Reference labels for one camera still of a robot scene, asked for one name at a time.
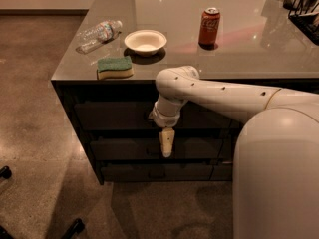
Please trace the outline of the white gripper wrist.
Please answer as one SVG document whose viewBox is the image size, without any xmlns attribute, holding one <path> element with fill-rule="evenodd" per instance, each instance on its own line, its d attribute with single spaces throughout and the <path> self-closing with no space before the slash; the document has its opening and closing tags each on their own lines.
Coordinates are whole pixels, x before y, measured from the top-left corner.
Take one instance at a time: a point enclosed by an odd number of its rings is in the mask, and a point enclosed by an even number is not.
<svg viewBox="0 0 319 239">
<path fill-rule="evenodd" d="M 159 142 L 161 153 L 165 158 L 169 158 L 172 154 L 175 132 L 172 128 L 177 125 L 180 118 L 180 111 L 186 104 L 186 100 L 169 99 L 159 95 L 158 100 L 154 103 L 154 107 L 149 114 L 158 127 L 163 128 L 159 133 Z"/>
</svg>

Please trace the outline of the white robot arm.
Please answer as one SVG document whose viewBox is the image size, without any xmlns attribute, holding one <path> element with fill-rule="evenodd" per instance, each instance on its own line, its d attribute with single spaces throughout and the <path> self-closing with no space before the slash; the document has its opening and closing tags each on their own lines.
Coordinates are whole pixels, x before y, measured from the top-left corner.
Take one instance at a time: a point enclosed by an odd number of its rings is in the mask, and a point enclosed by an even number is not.
<svg viewBox="0 0 319 239">
<path fill-rule="evenodd" d="M 150 113 L 164 156 L 187 102 L 242 123 L 233 161 L 234 239 L 319 239 L 319 95 L 204 81 L 192 66 L 162 70 Z"/>
</svg>

